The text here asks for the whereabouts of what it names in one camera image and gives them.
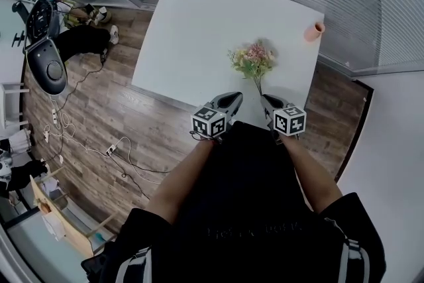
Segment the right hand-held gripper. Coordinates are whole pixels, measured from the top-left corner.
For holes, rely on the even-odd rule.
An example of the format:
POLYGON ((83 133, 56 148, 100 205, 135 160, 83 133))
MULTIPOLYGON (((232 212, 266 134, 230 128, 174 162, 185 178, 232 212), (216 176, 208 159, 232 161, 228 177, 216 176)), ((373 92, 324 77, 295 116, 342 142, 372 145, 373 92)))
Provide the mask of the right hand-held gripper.
POLYGON ((273 133, 287 137, 305 132, 307 113, 284 98, 262 94, 260 96, 267 126, 273 133))

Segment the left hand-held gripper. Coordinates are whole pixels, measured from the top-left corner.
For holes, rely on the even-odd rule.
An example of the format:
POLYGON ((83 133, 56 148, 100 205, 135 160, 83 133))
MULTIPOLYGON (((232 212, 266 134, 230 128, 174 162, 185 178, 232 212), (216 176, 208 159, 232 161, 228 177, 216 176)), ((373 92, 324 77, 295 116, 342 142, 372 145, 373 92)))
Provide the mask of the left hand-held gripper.
POLYGON ((233 117, 243 101, 239 91, 222 93, 206 104, 199 106, 191 114, 190 135, 200 140, 222 142, 223 135, 232 127, 233 117))

